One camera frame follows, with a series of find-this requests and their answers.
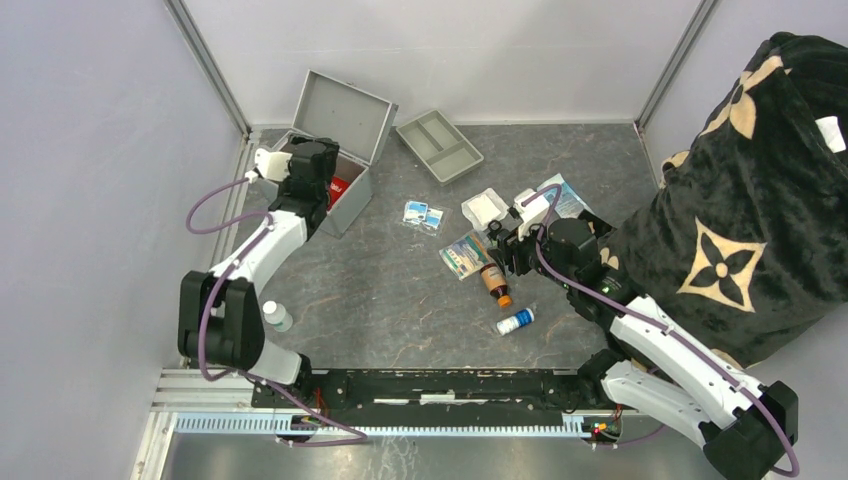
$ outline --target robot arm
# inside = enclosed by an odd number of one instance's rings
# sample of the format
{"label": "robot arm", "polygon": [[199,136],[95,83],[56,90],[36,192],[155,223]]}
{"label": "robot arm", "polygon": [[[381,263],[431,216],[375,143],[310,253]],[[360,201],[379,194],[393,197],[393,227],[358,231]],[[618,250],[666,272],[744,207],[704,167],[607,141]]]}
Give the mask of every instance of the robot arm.
{"label": "robot arm", "polygon": [[[626,272],[603,265],[597,240],[611,226],[584,211],[547,227],[536,224],[522,235],[526,222],[517,206],[511,213],[520,222],[514,229],[489,224],[496,245],[489,254],[504,272],[536,271],[565,287],[577,313],[604,330],[610,349],[578,371],[594,395],[674,428],[701,447],[726,478],[762,478],[784,455],[786,446],[764,409],[788,443],[795,443],[797,395],[782,382],[766,387],[717,357],[640,292]],[[631,358],[655,365],[673,383],[635,368]]]}
{"label": "robot arm", "polygon": [[[296,386],[309,370],[302,355],[265,339],[258,296],[282,263],[306,243],[327,215],[328,189],[336,169],[338,144],[328,139],[293,137],[282,152],[256,152],[246,177],[277,186],[264,221],[226,260],[208,272],[189,272],[180,286],[181,354],[198,358],[201,319],[208,318],[208,361]],[[205,311],[220,283],[212,311]]]}

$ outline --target medicine box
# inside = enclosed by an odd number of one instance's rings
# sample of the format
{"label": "medicine box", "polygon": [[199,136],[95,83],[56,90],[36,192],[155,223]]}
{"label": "medicine box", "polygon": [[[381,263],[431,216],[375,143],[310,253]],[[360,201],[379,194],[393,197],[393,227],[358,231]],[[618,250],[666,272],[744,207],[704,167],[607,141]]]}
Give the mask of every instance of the medicine box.
{"label": "medicine box", "polygon": [[483,154],[438,110],[398,127],[398,135],[442,185],[483,163]]}
{"label": "medicine box", "polygon": [[370,167],[380,158],[398,106],[388,100],[310,70],[292,128],[274,145],[282,150],[292,135],[338,142],[335,176],[350,186],[327,212],[320,230],[340,238],[371,200]]}

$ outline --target gray plastic tray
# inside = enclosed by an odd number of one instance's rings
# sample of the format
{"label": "gray plastic tray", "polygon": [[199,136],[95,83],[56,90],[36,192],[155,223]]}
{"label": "gray plastic tray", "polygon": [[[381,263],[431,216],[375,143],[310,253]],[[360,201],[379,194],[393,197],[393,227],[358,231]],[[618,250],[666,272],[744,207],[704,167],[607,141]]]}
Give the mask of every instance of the gray plastic tray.
{"label": "gray plastic tray", "polygon": [[483,154],[438,110],[398,127],[397,132],[442,185],[483,163]]}

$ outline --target black velvet cloth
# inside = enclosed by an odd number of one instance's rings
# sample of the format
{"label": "black velvet cloth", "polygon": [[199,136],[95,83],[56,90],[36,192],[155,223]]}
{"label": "black velvet cloth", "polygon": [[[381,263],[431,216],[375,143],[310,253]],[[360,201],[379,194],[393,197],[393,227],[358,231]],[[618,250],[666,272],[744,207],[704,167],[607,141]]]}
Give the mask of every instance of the black velvet cloth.
{"label": "black velvet cloth", "polygon": [[848,49],[778,33],[745,72],[603,253],[747,366],[848,301],[848,152],[816,124],[848,137]]}

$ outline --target blue label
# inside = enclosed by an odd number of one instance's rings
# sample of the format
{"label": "blue label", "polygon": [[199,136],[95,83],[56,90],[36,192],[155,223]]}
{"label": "blue label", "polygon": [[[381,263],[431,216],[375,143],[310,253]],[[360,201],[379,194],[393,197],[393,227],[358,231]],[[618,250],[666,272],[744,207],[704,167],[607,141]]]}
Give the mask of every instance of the blue label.
{"label": "blue label", "polygon": [[533,314],[526,308],[515,314],[515,319],[518,320],[518,326],[523,327],[533,321]]}

